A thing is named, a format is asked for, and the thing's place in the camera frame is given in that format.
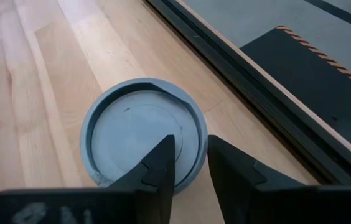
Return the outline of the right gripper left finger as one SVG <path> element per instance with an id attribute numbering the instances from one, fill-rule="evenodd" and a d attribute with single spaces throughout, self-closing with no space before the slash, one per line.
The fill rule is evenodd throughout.
<path id="1" fill-rule="evenodd" d="M 0 192 L 0 223 L 169 223 L 175 137 L 164 137 L 107 188 Z"/>

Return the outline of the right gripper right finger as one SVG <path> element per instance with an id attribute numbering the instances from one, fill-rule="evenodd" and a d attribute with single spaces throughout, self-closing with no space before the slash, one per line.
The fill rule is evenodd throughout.
<path id="1" fill-rule="evenodd" d="M 351 223 L 351 185 L 304 185 L 216 135 L 207 153 L 225 223 Z"/>

